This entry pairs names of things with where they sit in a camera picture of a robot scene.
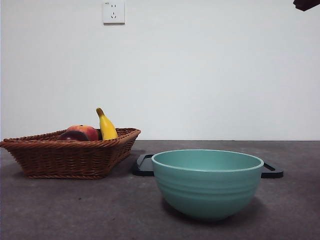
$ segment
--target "basket rim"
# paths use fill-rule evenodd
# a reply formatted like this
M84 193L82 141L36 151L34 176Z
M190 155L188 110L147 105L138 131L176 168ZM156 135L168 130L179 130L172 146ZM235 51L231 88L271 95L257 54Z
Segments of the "basket rim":
M95 141L78 141L78 140L27 140L25 138L40 138L44 136L54 136L54 135L60 135L63 132L66 131L66 129L58 130L54 132L39 134L39 135L31 135L31 136L23 136L23 137L16 137L16 138L5 138L3 141L1 141L0 147L4 147L6 144L33 144L33 145L59 145L59 146L105 146L105 145L115 145L119 142L123 142L123 140L126 140L128 137L135 137L138 136L141 133L141 130L137 128L132 127L117 127L116 130L130 130L129 133L126 133L124 135L118 136L116 138L108 139L108 140L95 140Z

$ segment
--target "bowl rim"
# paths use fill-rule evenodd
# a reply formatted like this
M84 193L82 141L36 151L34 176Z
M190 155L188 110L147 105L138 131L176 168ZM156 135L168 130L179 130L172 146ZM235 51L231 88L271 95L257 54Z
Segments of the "bowl rim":
M239 154L239 155L244 155L244 156L248 156L248 157L257 159L260 162L260 164L258 164L257 166L248 167L248 168L242 168L242 169L204 170L204 169L196 169L196 168L186 168L186 167L179 167L179 166L171 166L171 165L163 164L163 163L158 162L158 161L155 160L155 157L157 157L157 156L159 156L161 154L171 153L171 152L184 152L184 151L210 151L210 152L225 152L225 153ZM158 153L154 154L151 157L151 160L155 164L158 164L160 166L164 166L164 167L167 167L167 168L171 168L171 169L191 171L191 172L205 172L205 173L232 173L232 172L251 171L251 170L259 169L259 168L263 167L264 164L265 164L265 162L261 158L259 158L257 156L254 156L254 155L250 155L250 154L243 153L243 152L237 152L237 151L217 150L217 149L177 149L177 150L162 151L162 152L158 152Z

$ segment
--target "wall socket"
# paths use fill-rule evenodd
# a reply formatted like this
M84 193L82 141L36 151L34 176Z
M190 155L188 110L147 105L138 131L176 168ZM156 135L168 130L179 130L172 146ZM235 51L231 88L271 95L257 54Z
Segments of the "wall socket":
M125 24L125 1L110 0L102 4L103 24Z

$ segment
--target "black tray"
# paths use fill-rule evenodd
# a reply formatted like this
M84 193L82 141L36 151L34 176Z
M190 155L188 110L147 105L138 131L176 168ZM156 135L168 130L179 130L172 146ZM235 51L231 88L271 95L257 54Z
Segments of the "black tray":
M151 157L153 153L142 154L136 160L132 166L132 174L137 176L154 176L154 169L152 166ZM261 173L261 178L263 179L276 179L282 178L284 176L284 170L264 161L263 171Z

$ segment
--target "apple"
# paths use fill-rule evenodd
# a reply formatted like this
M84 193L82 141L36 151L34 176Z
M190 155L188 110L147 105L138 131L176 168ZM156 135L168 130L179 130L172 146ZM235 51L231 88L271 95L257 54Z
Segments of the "apple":
M89 138L83 131L69 130L62 133L57 140L77 140L77 141L89 141Z
M98 131L92 126L72 125L67 128L67 131L71 131L71 130L83 132L88 137L89 141L98 141L99 140Z

